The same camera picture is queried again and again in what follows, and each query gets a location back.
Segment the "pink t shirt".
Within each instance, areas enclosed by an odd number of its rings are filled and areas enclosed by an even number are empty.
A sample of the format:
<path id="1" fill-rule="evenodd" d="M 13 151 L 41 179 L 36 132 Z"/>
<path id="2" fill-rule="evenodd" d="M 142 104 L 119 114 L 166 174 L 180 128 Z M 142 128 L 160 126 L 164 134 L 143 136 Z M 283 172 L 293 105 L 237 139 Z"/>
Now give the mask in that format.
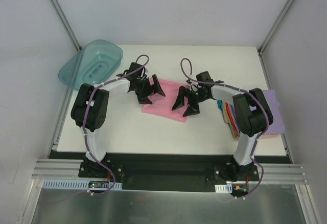
<path id="1" fill-rule="evenodd" d="M 158 81 L 166 96 L 164 97 L 159 94 L 152 95 L 150 97 L 152 104 L 144 104 L 142 106 L 142 112 L 185 123 L 188 119 L 187 117 L 183 117 L 183 113 L 186 111 L 186 105 L 174 111 L 172 111 L 172 107 L 176 101 L 179 87 L 187 87 L 187 85 L 161 78 Z"/>

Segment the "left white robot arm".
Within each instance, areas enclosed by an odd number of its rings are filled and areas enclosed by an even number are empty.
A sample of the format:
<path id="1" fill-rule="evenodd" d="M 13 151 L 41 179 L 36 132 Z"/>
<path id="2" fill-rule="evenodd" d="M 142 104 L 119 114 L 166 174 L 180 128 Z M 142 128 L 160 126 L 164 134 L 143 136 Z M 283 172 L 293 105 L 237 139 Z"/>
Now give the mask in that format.
<path id="1" fill-rule="evenodd" d="M 83 134 L 86 158 L 92 162 L 90 171 L 96 177 L 104 177 L 108 171 L 108 165 L 102 161 L 106 150 L 99 129 L 106 120 L 109 98 L 128 92 L 135 92 L 139 104 L 152 104 L 149 97 L 155 94 L 165 96 L 158 77 L 148 77 L 144 65 L 132 62 L 115 79 L 98 86 L 82 84 L 73 104 L 71 118 Z"/>

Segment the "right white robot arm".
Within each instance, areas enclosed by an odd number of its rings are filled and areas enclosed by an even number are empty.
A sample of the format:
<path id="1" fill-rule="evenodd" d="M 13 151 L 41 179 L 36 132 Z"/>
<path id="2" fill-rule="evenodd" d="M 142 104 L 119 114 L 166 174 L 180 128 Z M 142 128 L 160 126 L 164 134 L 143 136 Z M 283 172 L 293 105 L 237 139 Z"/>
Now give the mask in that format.
<path id="1" fill-rule="evenodd" d="M 240 137 L 233 154 L 230 175 L 235 180 L 242 180 L 248 174 L 247 166 L 254 163 L 258 138 L 273 122 L 263 91 L 259 88 L 245 91 L 222 81 L 214 81 L 208 71 L 196 75 L 195 80 L 188 78 L 187 83 L 188 87 L 179 87 L 172 111 L 185 106 L 185 100 L 188 103 L 184 117 L 199 114 L 199 103 L 209 99 L 221 100 L 233 106 Z"/>

